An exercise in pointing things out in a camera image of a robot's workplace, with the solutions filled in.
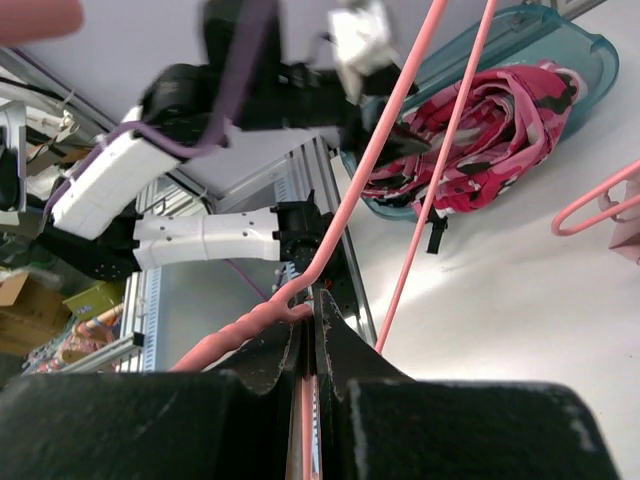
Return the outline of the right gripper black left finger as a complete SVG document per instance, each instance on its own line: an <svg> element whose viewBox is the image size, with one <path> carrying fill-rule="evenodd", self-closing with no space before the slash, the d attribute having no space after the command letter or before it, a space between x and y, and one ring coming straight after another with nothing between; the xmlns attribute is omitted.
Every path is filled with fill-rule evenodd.
<svg viewBox="0 0 640 480"><path fill-rule="evenodd" d="M305 326L203 373L24 376L1 394L5 479L283 479Z"/></svg>

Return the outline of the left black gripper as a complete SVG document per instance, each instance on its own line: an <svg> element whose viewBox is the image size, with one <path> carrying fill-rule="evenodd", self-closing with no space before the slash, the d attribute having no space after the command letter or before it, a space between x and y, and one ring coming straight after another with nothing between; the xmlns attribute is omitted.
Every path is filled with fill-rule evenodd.
<svg viewBox="0 0 640 480"><path fill-rule="evenodd" d="M356 107L347 100L336 71L316 70L306 63L282 64L273 77L259 77L247 95L234 125L243 131L310 129L344 125ZM344 128L344 151L359 163L377 125L374 117L357 113ZM395 123L384 141L375 168L420 155L431 145L402 123Z"/></svg>

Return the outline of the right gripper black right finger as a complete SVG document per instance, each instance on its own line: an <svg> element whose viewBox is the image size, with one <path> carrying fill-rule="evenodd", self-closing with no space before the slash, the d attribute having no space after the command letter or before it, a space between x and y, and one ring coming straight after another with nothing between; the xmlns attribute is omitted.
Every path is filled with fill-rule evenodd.
<svg viewBox="0 0 640 480"><path fill-rule="evenodd" d="M313 293L326 479L615 479L582 399L554 383L418 381Z"/></svg>

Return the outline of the pink patterned trousers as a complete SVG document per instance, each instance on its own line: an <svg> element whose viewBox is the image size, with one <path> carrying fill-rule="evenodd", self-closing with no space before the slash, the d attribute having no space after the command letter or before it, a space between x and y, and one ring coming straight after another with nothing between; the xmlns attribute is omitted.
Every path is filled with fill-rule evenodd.
<svg viewBox="0 0 640 480"><path fill-rule="evenodd" d="M429 149L375 168L363 198L420 214L458 91L458 85L450 85L404 116L404 126ZM551 60L473 77L426 218L432 226L428 253L438 252L449 216L487 206L549 157L573 106L587 92L577 71Z"/></svg>

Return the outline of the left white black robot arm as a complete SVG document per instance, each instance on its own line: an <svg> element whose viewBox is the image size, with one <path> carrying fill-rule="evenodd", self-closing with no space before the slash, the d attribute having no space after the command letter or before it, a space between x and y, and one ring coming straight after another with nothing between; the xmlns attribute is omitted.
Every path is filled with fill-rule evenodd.
<svg viewBox="0 0 640 480"><path fill-rule="evenodd" d="M305 270L331 215L314 198L294 198L286 154L255 176L246 193L269 190L274 202L218 213L206 193L166 176L216 148L227 131L338 126L345 148L362 151L372 136L365 97L388 96L400 70L380 1L345 1L328 14L324 40L335 65L282 57L275 1L207 1L201 32L206 61L162 71L138 104L66 178L44 207L38 243L84 275L106 282L192 261L259 259Z"/></svg>

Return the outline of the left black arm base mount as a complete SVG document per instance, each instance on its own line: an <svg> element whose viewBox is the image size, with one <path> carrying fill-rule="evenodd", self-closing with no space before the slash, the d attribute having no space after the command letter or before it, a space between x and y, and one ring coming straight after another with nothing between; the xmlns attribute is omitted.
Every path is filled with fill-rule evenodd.
<svg viewBox="0 0 640 480"><path fill-rule="evenodd" d="M273 237L280 242L280 260L289 270L287 276L294 278L310 265L334 214L321 210L314 190L301 200L279 201L270 211L278 222ZM377 334L348 231L343 232L316 283L332 294L348 325L374 345Z"/></svg>

